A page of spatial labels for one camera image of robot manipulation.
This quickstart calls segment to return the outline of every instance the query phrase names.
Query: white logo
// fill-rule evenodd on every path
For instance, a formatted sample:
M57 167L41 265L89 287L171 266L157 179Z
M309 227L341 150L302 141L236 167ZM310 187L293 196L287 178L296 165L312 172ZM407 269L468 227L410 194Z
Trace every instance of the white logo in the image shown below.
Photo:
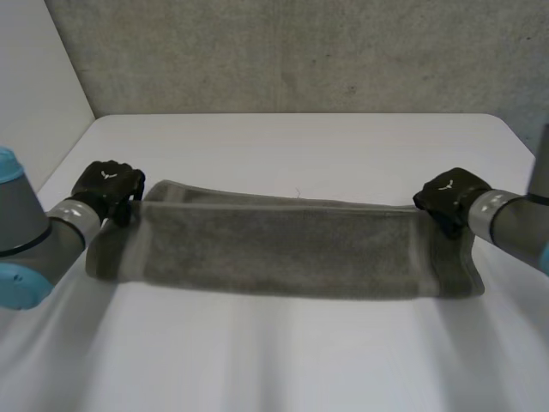
M110 178L116 178L118 176L117 174L106 174L105 172L101 171L101 176L103 176L103 179L107 180Z
M440 191L445 191L446 189L451 189L453 184L454 184L454 180L451 180L445 187L439 187L438 189Z

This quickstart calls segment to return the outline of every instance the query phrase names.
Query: fabric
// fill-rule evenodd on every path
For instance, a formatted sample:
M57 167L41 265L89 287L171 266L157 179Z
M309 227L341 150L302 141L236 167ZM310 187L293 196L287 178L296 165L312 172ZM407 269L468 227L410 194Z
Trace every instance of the fabric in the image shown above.
M158 183L107 224L87 272L116 282L332 299L483 294L474 236L446 239L416 208L243 195Z

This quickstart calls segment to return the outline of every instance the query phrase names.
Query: concrete wall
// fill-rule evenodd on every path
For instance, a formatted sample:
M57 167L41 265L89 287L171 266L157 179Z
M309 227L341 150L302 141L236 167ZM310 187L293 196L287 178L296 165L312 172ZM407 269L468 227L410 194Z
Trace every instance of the concrete wall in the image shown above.
M0 1L0 145L35 189L93 121L44 2Z
M97 116L483 112L534 148L547 0L46 0Z

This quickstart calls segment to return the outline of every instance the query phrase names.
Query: blue joint cap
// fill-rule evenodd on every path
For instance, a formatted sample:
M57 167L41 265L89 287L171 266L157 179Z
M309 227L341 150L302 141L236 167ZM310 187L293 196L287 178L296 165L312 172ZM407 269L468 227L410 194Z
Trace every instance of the blue joint cap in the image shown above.
M19 264L0 263L0 306L32 309L53 290L40 273Z
M541 253L540 269L546 275L549 275L549 243L546 245L545 250Z
M17 161L14 152L0 146L0 184L20 178L23 173L23 166Z

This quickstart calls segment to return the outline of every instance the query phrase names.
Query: gray wall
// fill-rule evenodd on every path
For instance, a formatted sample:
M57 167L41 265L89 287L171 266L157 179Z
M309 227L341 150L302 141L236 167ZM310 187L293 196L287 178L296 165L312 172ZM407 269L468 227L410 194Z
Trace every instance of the gray wall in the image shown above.
M484 112L534 148L548 0L46 0L95 114Z

